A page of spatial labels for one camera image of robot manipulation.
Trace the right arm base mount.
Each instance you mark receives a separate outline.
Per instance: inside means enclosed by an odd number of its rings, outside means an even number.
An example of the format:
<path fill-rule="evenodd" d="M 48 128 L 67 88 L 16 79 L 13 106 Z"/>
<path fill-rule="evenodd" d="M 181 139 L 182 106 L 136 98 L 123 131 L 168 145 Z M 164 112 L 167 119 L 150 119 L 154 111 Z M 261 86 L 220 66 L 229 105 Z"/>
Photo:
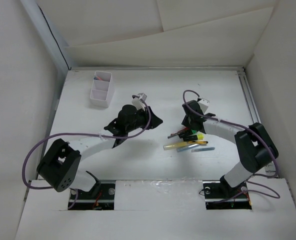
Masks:
<path fill-rule="evenodd" d="M 204 180 L 199 195 L 204 196 L 207 210 L 251 210 L 251 200 L 246 182 L 231 187 L 224 177 Z"/>

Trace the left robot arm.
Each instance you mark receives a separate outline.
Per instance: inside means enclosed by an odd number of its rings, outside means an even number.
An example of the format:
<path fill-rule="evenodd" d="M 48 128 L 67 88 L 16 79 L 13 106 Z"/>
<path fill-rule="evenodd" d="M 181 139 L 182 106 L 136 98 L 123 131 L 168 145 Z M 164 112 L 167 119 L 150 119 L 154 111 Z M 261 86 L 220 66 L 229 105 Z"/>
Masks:
<path fill-rule="evenodd" d="M 80 162 L 108 149 L 121 145 L 129 133 L 137 130 L 155 129 L 163 123 L 150 107 L 137 109 L 127 104 L 117 118 L 103 128 L 100 136 L 84 137 L 67 142 L 55 140 L 37 167 L 37 173 L 57 192 L 66 189 L 82 191 L 88 198 L 95 198 L 100 191 L 101 181 L 89 171 L 79 170 Z"/>

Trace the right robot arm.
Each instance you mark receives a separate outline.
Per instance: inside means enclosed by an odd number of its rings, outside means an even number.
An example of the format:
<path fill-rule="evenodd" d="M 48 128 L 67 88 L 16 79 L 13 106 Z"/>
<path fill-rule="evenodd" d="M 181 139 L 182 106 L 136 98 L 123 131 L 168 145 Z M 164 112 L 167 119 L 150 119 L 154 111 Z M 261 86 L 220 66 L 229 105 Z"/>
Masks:
<path fill-rule="evenodd" d="M 182 107 L 185 112 L 184 126 L 236 145 L 239 162 L 220 178 L 218 188 L 223 196 L 231 197 L 248 178 L 278 158 L 279 152 L 261 123 L 246 127 L 218 120 L 215 114 L 204 114 L 208 106 L 202 104 L 201 98 L 188 101 Z"/>

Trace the red gel pen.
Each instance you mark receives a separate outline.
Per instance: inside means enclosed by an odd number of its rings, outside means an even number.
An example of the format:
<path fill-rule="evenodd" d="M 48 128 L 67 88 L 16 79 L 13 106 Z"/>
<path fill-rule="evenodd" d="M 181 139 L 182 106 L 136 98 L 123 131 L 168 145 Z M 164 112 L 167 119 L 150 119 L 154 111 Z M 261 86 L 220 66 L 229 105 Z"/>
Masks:
<path fill-rule="evenodd" d="M 180 129 L 180 130 L 178 130 L 178 131 L 176 131 L 176 132 L 174 132 L 174 133 L 171 133 L 170 135 L 171 135 L 171 136 L 177 136 L 177 135 L 179 135 L 179 134 L 181 134 L 181 133 L 183 133 L 183 132 L 185 132 L 185 131 L 188 131 L 188 130 L 189 130 L 188 127 L 184 127 L 183 129 Z"/>

